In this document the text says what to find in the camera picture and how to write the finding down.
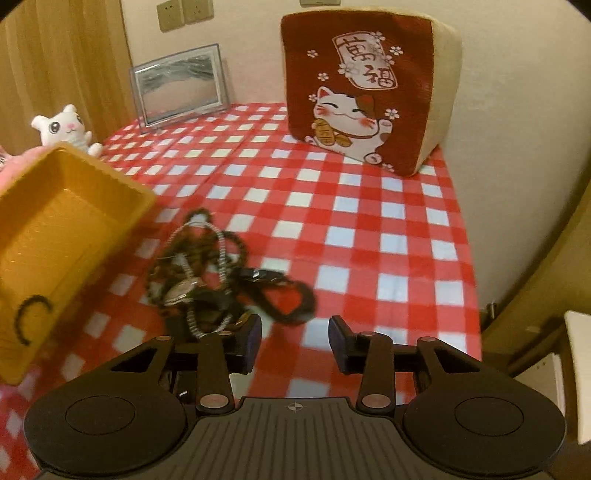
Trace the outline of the black leather band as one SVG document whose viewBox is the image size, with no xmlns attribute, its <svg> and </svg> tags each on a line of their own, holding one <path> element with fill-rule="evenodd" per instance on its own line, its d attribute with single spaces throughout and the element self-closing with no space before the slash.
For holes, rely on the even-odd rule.
<svg viewBox="0 0 591 480">
<path fill-rule="evenodd" d="M 295 325 L 315 317 L 317 299 L 314 290 L 283 272 L 242 268 L 233 272 L 230 279 L 236 289 L 276 322 Z"/>
</svg>

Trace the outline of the yellow plastic tray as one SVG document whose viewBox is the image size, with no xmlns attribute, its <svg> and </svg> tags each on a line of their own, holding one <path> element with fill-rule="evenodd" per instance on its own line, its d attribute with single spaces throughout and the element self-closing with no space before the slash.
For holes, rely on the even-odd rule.
<svg viewBox="0 0 591 480">
<path fill-rule="evenodd" d="M 19 384 L 72 300 L 155 195 L 61 143 L 1 194 L 1 380 Z"/>
</svg>

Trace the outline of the red white checkered tablecloth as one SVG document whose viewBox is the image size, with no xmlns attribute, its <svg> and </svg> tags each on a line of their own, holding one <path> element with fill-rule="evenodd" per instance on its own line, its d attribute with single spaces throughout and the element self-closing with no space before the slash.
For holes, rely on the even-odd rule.
<svg viewBox="0 0 591 480">
<path fill-rule="evenodd" d="M 279 104 L 236 105 L 159 134 L 130 124 L 105 142 L 105 161 L 156 194 L 154 212 L 58 325 L 23 382 L 2 388 L 3 478 L 36 475 L 22 431 L 35 399 L 162 333 L 146 273 L 199 207 L 238 233 L 250 265 L 307 283 L 318 301 L 302 325 L 263 320 L 252 374 L 231 380 L 236 395 L 353 397 L 359 380 L 339 373 L 329 348 L 334 315 L 399 344 L 434 336 L 480 356 L 473 262 L 441 152 L 404 179 L 298 142 L 286 114 Z"/>
</svg>

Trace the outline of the red lucky cat cushion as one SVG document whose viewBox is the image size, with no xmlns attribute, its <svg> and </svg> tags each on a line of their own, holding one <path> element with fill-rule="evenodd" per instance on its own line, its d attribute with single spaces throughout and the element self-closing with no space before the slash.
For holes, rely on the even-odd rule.
<svg viewBox="0 0 591 480">
<path fill-rule="evenodd" d="M 280 21 L 287 127 L 304 143 L 415 175 L 445 138 L 462 40 L 425 14 L 318 9 Z"/>
</svg>

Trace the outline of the white bunny plush toy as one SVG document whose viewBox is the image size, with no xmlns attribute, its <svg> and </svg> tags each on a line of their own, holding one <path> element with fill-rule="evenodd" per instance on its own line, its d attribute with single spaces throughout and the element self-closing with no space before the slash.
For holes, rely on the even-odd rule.
<svg viewBox="0 0 591 480">
<path fill-rule="evenodd" d="M 31 127 L 39 132 L 43 147 L 53 147 L 60 142 L 66 142 L 95 158 L 102 153 L 103 146 L 93 141 L 92 132 L 85 128 L 73 104 L 66 105 L 51 118 L 35 116 L 31 121 Z"/>
</svg>

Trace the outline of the pink starfish plush toy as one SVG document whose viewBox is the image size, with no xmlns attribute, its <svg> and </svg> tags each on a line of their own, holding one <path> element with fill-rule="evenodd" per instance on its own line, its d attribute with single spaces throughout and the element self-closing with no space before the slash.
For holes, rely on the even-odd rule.
<svg viewBox="0 0 591 480">
<path fill-rule="evenodd" d="M 21 174 L 33 165 L 44 154 L 46 148 L 37 146 L 18 155 L 9 154 L 1 148 L 0 193 L 3 194 L 21 176 Z"/>
</svg>

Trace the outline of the wooden headboard panel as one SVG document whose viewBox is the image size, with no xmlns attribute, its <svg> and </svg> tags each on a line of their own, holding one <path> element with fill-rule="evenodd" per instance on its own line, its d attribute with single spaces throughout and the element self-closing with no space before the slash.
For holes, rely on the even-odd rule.
<svg viewBox="0 0 591 480">
<path fill-rule="evenodd" d="M 118 1 L 22 1 L 1 21 L 1 145 L 39 145 L 30 123 L 73 104 L 102 141 L 135 118 Z"/>
</svg>

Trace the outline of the silver sand art frame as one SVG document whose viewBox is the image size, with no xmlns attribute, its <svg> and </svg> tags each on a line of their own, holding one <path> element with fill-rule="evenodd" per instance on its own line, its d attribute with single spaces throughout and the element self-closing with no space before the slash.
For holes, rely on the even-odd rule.
<svg viewBox="0 0 591 480">
<path fill-rule="evenodd" d="M 130 81 L 143 133 L 229 107 L 221 48 L 216 43 L 134 66 Z"/>
</svg>

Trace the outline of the double wall power socket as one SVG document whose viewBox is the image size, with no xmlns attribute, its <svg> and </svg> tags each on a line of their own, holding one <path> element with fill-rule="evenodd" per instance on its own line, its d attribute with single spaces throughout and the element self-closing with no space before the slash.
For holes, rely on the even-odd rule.
<svg viewBox="0 0 591 480">
<path fill-rule="evenodd" d="M 176 30 L 185 25 L 212 19 L 211 0 L 168 0 L 156 6 L 161 32 Z"/>
</svg>

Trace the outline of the single wall socket plate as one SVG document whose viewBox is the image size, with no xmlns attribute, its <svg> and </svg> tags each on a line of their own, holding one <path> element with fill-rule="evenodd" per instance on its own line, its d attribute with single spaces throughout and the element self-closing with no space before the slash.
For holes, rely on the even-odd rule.
<svg viewBox="0 0 591 480">
<path fill-rule="evenodd" d="M 300 0 L 301 7 L 340 6 L 341 0 Z"/>
</svg>

